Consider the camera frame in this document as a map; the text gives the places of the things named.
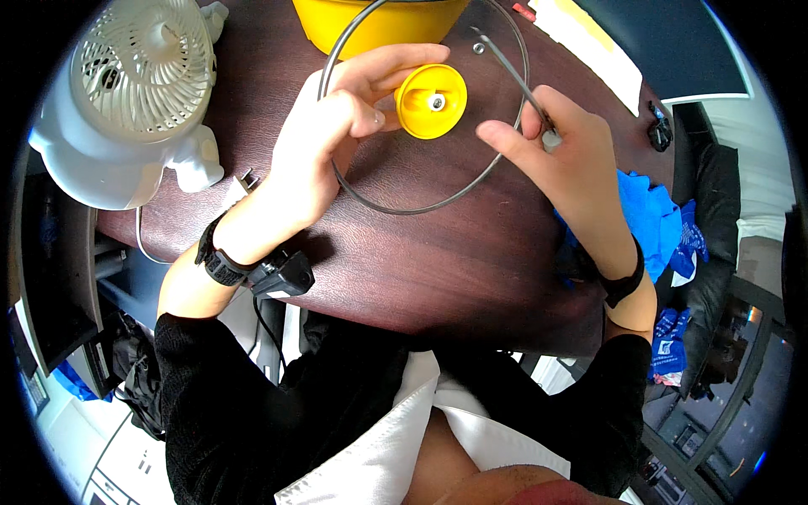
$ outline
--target white collar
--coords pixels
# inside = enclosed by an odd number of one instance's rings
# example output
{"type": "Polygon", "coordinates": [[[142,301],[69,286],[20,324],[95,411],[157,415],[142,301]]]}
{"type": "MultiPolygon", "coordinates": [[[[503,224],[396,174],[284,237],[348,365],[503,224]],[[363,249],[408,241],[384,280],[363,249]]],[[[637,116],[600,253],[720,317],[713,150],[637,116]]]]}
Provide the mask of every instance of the white collar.
{"type": "Polygon", "coordinates": [[[566,478],[570,462],[496,421],[440,367],[432,351],[411,352],[393,409],[353,444],[275,494],[280,505],[401,503],[410,489],[432,406],[481,470],[542,465],[566,478]]]}

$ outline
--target fingernail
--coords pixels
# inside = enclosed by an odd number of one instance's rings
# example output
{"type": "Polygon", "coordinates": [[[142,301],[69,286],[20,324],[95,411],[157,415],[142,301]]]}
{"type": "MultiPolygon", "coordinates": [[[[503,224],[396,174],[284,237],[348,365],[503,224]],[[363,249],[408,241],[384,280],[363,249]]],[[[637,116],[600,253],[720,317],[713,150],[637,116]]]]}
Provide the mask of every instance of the fingernail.
{"type": "Polygon", "coordinates": [[[488,121],[477,125],[476,133],[478,137],[484,137],[486,133],[489,133],[490,131],[491,131],[491,124],[488,121]]]}

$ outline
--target black watch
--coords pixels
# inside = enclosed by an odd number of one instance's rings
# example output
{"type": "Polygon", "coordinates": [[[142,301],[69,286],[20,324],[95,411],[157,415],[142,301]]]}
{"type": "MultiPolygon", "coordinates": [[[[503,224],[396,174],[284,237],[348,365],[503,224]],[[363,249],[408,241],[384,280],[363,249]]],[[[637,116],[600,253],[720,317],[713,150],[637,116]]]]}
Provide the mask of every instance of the black watch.
{"type": "Polygon", "coordinates": [[[253,263],[251,265],[241,265],[235,263],[229,258],[227,254],[221,249],[213,247],[213,231],[216,230],[216,225],[219,224],[221,218],[225,214],[214,219],[200,238],[199,249],[196,252],[196,259],[194,264],[198,265],[204,262],[204,269],[211,276],[211,279],[224,286],[235,286],[241,284],[244,279],[261,263],[253,263]]]}

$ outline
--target black wrist strap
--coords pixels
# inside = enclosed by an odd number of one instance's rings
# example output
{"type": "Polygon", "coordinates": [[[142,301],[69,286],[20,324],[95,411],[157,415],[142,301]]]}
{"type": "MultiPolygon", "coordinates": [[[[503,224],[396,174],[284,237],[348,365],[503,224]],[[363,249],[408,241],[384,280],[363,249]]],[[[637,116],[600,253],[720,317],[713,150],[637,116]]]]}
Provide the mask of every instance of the black wrist strap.
{"type": "Polygon", "coordinates": [[[617,307],[617,304],[620,303],[623,298],[626,298],[637,290],[637,287],[639,287],[642,282],[642,275],[646,271],[646,261],[645,257],[642,255],[640,242],[637,242],[637,239],[633,235],[631,238],[634,239],[634,245],[637,246],[637,267],[634,268],[634,273],[629,277],[615,280],[609,280],[600,273],[598,274],[600,284],[606,290],[606,304],[612,309],[617,307]]]}
{"type": "Polygon", "coordinates": [[[213,247],[213,232],[224,216],[225,214],[222,214],[217,217],[205,228],[202,237],[200,237],[194,264],[198,265],[204,262],[204,269],[213,280],[224,286],[235,286],[243,282],[247,274],[253,271],[257,264],[241,265],[235,263],[223,250],[217,250],[213,247]]]}

